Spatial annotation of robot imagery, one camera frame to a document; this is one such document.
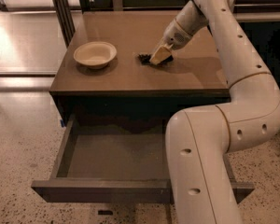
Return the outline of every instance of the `bowl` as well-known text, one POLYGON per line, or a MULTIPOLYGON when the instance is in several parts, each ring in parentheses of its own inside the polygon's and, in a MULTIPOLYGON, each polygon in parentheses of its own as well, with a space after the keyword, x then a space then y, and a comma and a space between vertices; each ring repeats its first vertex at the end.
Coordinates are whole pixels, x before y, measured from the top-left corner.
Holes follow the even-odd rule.
POLYGON ((116 48, 112 44, 95 41, 78 47, 74 52, 74 59, 91 69, 101 69, 107 66, 115 58, 116 54, 116 48))

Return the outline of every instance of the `wooden tabletop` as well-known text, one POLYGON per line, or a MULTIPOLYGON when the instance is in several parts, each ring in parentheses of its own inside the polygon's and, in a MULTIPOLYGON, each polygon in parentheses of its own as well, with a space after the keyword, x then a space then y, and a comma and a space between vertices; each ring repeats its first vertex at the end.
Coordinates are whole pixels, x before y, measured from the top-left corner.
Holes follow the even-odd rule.
POLYGON ((84 13, 50 88, 52 95, 147 95, 228 93, 217 49, 202 29, 165 67, 142 65, 139 53, 151 53, 176 11, 84 13), (90 70, 73 58, 75 49, 105 41, 117 57, 102 70, 90 70))

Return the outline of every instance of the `white robotic arm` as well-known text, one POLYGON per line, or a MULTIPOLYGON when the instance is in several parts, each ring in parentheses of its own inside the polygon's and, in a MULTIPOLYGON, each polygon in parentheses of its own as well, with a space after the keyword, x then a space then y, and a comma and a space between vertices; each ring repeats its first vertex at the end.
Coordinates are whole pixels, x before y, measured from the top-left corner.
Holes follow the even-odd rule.
POLYGON ((232 4, 233 0, 189 2, 150 60, 161 62, 208 23, 231 94, 228 104, 184 109, 168 123, 167 160, 179 224, 243 223, 223 154, 262 144, 280 129, 280 90, 233 17, 232 4))

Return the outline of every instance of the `speckled floor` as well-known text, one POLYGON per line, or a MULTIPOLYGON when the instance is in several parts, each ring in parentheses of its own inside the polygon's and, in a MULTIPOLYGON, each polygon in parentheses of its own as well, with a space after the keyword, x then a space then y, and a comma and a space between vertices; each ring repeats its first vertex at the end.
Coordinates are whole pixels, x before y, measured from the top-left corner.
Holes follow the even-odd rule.
MULTIPOLYGON (((176 223, 174 208, 162 204, 43 201, 31 183, 49 179, 63 132, 46 92, 0 92, 0 223, 176 223)), ((280 223, 280 133, 230 160, 237 180, 256 186, 240 203, 244 224, 280 223)))

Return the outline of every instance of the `floor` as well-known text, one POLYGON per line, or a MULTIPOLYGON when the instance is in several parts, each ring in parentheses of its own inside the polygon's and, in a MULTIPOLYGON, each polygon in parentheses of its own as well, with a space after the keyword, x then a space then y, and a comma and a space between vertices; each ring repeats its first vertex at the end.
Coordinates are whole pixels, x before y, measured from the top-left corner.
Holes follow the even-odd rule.
MULTIPOLYGON (((0 71, 58 69, 65 46, 56 17, 18 15, 0 14, 0 71)), ((48 87, 27 87, 0 90, 0 223, 176 223, 174 207, 162 204, 43 201, 30 187, 33 180, 49 179, 64 128, 48 87), (113 215, 99 215, 100 210, 113 215)), ((229 156, 237 180, 256 187, 239 204, 244 224, 280 223, 280 132, 259 147, 229 156)))

